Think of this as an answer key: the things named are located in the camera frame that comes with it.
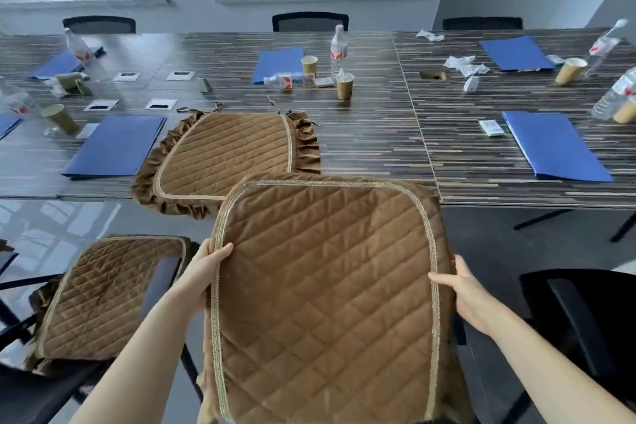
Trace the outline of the person's right hand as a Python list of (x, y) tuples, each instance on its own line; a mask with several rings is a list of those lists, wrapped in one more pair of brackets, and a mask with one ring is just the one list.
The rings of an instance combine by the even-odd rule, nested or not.
[(460, 288), (455, 291), (458, 314), (475, 329), (497, 341), (507, 307), (476, 279), (462, 256), (455, 255), (454, 262), (455, 273), (451, 275), (460, 276)]

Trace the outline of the person's left hand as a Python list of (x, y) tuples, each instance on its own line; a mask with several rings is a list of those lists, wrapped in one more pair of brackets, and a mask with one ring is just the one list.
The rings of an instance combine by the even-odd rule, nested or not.
[(172, 286), (170, 293), (183, 306), (189, 316), (205, 307), (207, 289), (213, 283), (218, 267), (209, 267), (209, 254), (215, 251), (211, 238), (204, 240), (187, 265), (184, 272)]

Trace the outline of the brown quilted chair cover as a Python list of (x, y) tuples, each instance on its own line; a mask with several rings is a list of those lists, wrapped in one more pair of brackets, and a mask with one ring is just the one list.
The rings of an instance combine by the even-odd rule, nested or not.
[(257, 173), (220, 207), (197, 424), (474, 424), (419, 182)]

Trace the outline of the person's left forearm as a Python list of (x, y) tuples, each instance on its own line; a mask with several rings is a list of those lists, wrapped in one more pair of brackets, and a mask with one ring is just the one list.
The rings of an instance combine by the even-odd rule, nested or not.
[(205, 289), (168, 291), (69, 424), (162, 424), (187, 328), (203, 307)]

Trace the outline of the person's right forearm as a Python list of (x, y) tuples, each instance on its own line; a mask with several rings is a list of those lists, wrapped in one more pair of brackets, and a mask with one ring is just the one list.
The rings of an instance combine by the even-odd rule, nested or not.
[(507, 307), (489, 335), (546, 424), (636, 424), (636, 414)]

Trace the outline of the brown ruffled quilted seat cushion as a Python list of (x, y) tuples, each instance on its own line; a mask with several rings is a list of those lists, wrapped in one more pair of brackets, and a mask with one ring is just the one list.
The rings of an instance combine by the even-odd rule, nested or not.
[(215, 217), (230, 190), (253, 173), (321, 172), (314, 124), (304, 112), (190, 110), (143, 161), (131, 188), (165, 215)]
[(152, 280), (164, 292), (196, 246), (166, 235), (109, 235), (91, 243), (69, 270), (29, 295), (36, 324), (26, 369), (47, 374), (53, 361), (117, 357), (161, 298), (148, 294)]

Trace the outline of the black table leg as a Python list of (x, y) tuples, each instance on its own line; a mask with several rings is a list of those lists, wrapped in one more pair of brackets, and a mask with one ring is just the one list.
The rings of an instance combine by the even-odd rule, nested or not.
[(634, 211), (629, 218), (618, 228), (616, 233), (610, 238), (610, 243), (620, 242), (631, 230), (636, 226), (636, 211)]
[(513, 229), (515, 231), (519, 231), (521, 229), (524, 229), (524, 228), (527, 228), (527, 227), (530, 227), (530, 226), (533, 226), (533, 225), (536, 225), (536, 224), (540, 224), (541, 222), (545, 222), (547, 220), (551, 220), (551, 219), (557, 218), (557, 217), (559, 217), (561, 215), (565, 215), (565, 214), (573, 212), (573, 211), (574, 211), (573, 209), (559, 209), (559, 210), (550, 211), (549, 213), (545, 213), (545, 214), (542, 214), (542, 215), (540, 215), (538, 217), (534, 217), (534, 218), (525, 220), (525, 221), (523, 221), (521, 223), (515, 224), (513, 226)]

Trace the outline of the black office chair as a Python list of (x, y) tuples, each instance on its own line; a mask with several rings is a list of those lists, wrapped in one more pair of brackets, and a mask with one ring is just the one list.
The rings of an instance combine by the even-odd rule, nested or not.
[[(36, 284), (42, 287), (53, 277), (61, 274), (2, 282), (0, 291)], [(158, 281), (157, 278), (151, 282), (151, 290), (148, 291), (151, 296), (162, 297), (169, 289), (160, 293), (155, 289)], [(149, 311), (144, 313), (142, 321)], [(1, 304), (0, 322), (6, 325), (6, 328), (0, 331), (0, 351), (14, 342), (30, 344), (35, 333), (34, 312), (31, 316), (19, 320)], [(115, 358), (99, 362), (53, 361), (51, 372), (47, 374), (28, 371), (26, 367), (19, 369), (0, 362), (0, 424), (48, 424), (70, 399), (73, 398), (82, 404), (86, 398), (86, 394), (81, 391), (82, 387), (96, 385), (114, 360)]]
[(529, 325), (636, 412), (636, 275), (546, 269), (520, 284)]

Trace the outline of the blue folder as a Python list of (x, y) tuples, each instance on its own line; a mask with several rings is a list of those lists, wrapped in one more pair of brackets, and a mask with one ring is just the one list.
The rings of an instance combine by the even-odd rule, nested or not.
[(485, 40), (480, 45), (502, 72), (553, 71), (556, 68), (528, 35), (505, 40)]
[(536, 178), (614, 181), (567, 116), (505, 111), (503, 117)]
[(52, 57), (45, 64), (36, 67), (30, 74), (27, 75), (27, 80), (47, 80), (56, 75), (70, 74), (70, 73), (84, 73), (83, 63), (75, 57), (70, 51), (66, 50), (60, 54)]
[(133, 177), (166, 122), (157, 115), (107, 115), (62, 170), (70, 179)]
[(302, 74), (301, 59), (305, 56), (304, 48), (260, 50), (257, 64), (252, 75), (253, 85), (263, 85), (265, 78), (276, 74)]
[(9, 135), (22, 122), (17, 114), (0, 113), (0, 141)]

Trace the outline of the clear plastic water bottle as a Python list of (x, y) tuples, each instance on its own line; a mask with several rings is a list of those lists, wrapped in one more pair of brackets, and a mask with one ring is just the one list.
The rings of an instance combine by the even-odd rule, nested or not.
[(40, 104), (26, 90), (3, 76), (0, 76), (0, 107), (25, 119), (44, 120)]
[(620, 37), (616, 37), (615, 33), (624, 28), (628, 23), (629, 19), (619, 19), (615, 22), (614, 26), (598, 37), (588, 51), (586, 58), (587, 65), (581, 74), (583, 79), (588, 79), (597, 72), (600, 65), (621, 41)]
[(263, 84), (270, 87), (278, 87), (281, 90), (294, 88), (311, 89), (316, 87), (315, 74), (303, 73), (278, 73), (263, 79)]
[(83, 65), (89, 65), (95, 59), (94, 53), (85, 41), (76, 35), (69, 27), (64, 28), (68, 50)]
[(627, 70), (596, 102), (590, 114), (593, 118), (608, 121), (636, 94), (636, 66)]
[(337, 76), (344, 71), (347, 56), (348, 43), (344, 25), (335, 26), (335, 34), (331, 40), (330, 48), (330, 71), (331, 78), (336, 80)]

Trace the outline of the black mesh chair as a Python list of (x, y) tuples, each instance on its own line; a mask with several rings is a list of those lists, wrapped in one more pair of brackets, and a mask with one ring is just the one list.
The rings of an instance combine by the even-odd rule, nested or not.
[(348, 31), (349, 17), (334, 12), (288, 12), (272, 16), (275, 33), (334, 32), (337, 26)]
[(137, 24), (132, 18), (118, 16), (78, 16), (66, 18), (63, 27), (75, 34), (136, 34)]
[(519, 17), (461, 17), (442, 20), (444, 31), (505, 31), (523, 30)]

